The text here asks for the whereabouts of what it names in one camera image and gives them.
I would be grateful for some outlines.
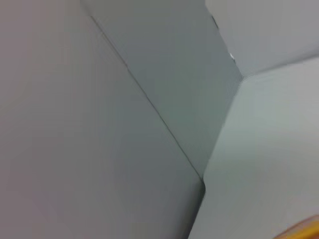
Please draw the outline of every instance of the white surface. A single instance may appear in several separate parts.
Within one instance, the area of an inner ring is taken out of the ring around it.
[[[180,238],[199,177],[78,1],[0,32],[0,238]]]
[[[242,76],[204,0],[85,0],[203,175]]]
[[[271,239],[319,212],[319,59],[244,80],[190,239]]]
[[[206,0],[244,76],[319,53],[317,0]]]

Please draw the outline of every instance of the white wall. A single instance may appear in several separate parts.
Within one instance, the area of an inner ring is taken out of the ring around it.
[[[181,238],[202,184],[74,0],[0,2],[0,237]]]
[[[319,212],[319,59],[245,79],[190,239],[271,239]]]
[[[317,0],[206,0],[244,76],[319,54]]]
[[[242,80],[204,0],[85,0],[200,175]]]

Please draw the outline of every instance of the ceiling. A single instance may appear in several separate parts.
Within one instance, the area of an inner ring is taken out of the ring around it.
[[[206,0],[243,76],[319,53],[317,0]]]

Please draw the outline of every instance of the yellow object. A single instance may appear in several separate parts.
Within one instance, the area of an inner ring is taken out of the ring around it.
[[[298,223],[274,239],[319,239],[319,216]]]

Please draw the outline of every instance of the orange object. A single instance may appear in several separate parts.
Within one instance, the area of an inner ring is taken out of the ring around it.
[[[274,239],[319,239],[319,215],[303,220]]]

